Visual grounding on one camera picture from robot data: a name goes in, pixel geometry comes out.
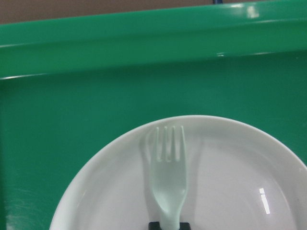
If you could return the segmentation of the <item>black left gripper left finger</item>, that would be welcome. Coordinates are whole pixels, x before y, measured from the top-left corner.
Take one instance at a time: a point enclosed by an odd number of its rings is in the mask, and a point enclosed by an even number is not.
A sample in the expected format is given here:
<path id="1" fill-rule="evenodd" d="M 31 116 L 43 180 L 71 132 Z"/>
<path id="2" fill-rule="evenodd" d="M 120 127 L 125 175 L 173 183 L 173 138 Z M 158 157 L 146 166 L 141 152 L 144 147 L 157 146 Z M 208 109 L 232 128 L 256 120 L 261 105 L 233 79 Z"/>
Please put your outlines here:
<path id="1" fill-rule="evenodd" d="M 158 221 L 149 222 L 148 230 L 162 230 Z"/>

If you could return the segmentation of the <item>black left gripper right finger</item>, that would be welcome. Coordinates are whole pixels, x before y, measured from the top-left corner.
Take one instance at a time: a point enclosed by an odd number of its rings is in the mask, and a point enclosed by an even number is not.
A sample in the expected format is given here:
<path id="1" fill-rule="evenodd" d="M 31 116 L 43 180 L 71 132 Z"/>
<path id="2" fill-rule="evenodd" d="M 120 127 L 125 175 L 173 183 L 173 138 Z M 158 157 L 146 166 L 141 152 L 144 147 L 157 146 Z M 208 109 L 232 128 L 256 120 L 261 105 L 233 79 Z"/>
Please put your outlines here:
<path id="1" fill-rule="evenodd" d="M 188 222 L 181 222 L 179 224 L 179 230 L 191 230 L 191 226 Z"/>

